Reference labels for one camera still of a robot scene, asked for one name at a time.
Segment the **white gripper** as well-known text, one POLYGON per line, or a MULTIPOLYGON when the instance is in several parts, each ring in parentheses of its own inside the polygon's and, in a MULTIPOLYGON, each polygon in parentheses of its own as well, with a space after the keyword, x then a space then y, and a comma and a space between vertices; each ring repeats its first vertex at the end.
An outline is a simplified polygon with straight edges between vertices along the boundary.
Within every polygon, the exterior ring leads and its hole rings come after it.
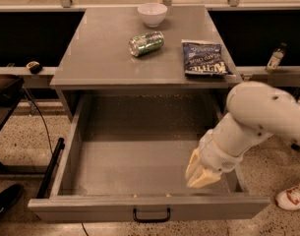
POLYGON ((187 187, 198 189, 219 181, 220 173, 231 172, 242 159, 242 155, 232 156, 221 149, 212 137, 212 130, 208 130, 201 137, 198 148, 191 154, 185 172, 187 187))

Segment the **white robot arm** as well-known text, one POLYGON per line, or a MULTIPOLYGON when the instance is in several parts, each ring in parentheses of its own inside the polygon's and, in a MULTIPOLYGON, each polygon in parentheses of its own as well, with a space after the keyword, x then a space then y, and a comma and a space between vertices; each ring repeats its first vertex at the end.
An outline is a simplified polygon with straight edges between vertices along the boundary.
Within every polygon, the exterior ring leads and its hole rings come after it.
POLYGON ((226 98, 227 113, 194 149, 185 179, 202 188, 232 171, 250 148, 272 135, 300 146, 300 104, 288 92, 259 82, 235 86, 226 98))

